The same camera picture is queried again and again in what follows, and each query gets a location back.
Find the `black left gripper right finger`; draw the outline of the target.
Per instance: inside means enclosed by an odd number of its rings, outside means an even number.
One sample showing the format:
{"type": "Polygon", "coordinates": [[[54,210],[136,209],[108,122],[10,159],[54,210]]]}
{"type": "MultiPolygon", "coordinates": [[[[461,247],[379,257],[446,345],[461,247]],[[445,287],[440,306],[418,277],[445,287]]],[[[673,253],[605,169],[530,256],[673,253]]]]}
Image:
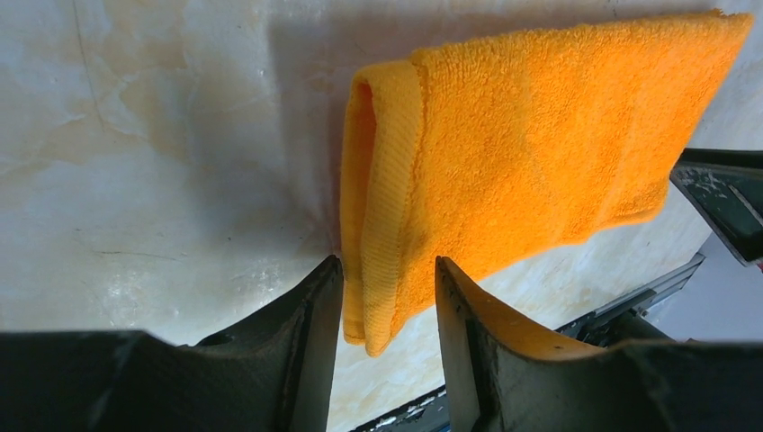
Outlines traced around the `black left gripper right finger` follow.
{"type": "Polygon", "coordinates": [[[590,345],[529,319],[435,261],[454,431],[759,431],[759,343],[590,345]]]}

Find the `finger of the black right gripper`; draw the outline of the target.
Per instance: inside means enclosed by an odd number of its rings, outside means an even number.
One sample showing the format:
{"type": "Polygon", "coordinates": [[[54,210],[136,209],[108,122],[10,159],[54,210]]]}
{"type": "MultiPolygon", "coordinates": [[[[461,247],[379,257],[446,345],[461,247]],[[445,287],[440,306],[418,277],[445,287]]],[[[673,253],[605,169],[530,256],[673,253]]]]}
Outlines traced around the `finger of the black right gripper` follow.
{"type": "Polygon", "coordinates": [[[762,152],[687,148],[670,181],[744,266],[762,266],[762,152]]]}

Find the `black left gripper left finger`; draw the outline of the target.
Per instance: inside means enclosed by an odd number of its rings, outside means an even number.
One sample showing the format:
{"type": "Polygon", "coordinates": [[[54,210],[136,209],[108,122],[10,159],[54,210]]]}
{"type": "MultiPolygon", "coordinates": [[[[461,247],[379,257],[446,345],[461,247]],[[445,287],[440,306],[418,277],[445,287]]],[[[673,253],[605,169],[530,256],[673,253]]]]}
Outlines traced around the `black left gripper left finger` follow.
{"type": "Polygon", "coordinates": [[[1,336],[4,431],[323,431],[342,266],[329,256],[194,346],[138,330],[1,336]]]}

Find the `orange towel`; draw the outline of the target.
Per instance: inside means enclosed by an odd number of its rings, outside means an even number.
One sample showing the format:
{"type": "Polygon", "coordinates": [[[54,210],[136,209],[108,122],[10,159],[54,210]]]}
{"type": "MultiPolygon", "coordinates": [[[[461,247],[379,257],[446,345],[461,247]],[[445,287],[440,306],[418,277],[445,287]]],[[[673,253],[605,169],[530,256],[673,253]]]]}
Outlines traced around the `orange towel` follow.
{"type": "Polygon", "coordinates": [[[651,220],[745,43],[750,13],[535,29],[364,67],[340,173],[345,340],[380,355],[435,301],[435,258],[474,279],[651,220]]]}

